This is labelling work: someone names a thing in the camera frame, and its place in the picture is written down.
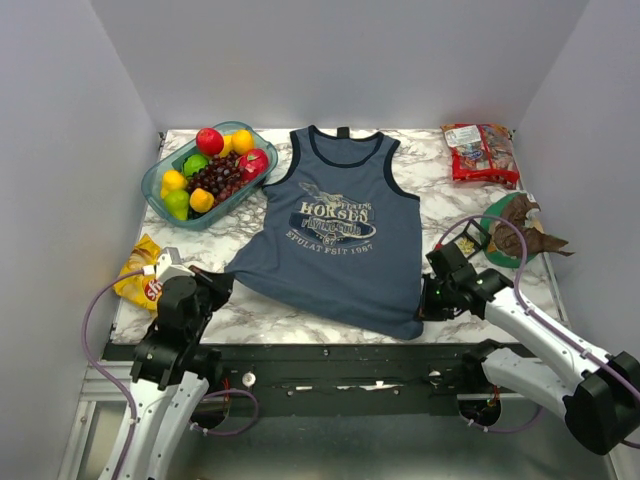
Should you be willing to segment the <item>blue printed tank top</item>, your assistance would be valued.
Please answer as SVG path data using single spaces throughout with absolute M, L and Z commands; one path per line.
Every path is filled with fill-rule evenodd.
M 411 340 L 423 332 L 420 199 L 392 172 L 400 143 L 315 126 L 290 134 L 286 174 L 264 188 L 261 231 L 225 270 L 245 287 L 339 323 Z

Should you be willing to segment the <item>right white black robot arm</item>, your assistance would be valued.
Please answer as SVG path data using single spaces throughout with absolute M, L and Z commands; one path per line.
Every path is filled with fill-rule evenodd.
M 455 243 L 426 256 L 420 312 L 427 321 L 470 313 L 499 327 L 529 352 L 486 340 L 466 353 L 460 379 L 469 390 L 489 385 L 516 392 L 563 420 L 587 450 L 606 455 L 639 427 L 639 362 L 612 355 L 536 309 L 514 281 L 482 272 Z

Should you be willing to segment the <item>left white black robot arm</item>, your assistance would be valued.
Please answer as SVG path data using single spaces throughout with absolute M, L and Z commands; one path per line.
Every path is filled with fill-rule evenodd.
M 232 274 L 198 267 L 163 282 L 157 317 L 134 349 L 128 405 L 102 479 L 157 479 L 179 427 L 220 387 L 221 353 L 201 338 L 233 282 Z

